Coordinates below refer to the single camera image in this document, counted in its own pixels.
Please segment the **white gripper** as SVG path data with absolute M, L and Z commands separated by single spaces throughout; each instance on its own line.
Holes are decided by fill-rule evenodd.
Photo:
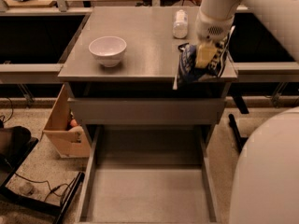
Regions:
M 200 41 L 213 41 L 215 43 L 223 40 L 229 33 L 235 17 L 228 20 L 217 20 L 208 17 L 202 11 L 197 13 L 195 30 Z M 201 43 L 196 50 L 196 68 L 206 68 L 217 52 L 213 43 Z

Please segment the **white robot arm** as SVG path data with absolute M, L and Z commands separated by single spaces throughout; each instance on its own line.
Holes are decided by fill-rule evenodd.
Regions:
M 228 32 L 239 4 L 248 7 L 285 50 L 299 60 L 298 0 L 202 0 L 196 33 L 218 41 L 209 24 Z M 238 158 L 229 224 L 299 224 L 298 110 L 267 120 L 249 137 Z

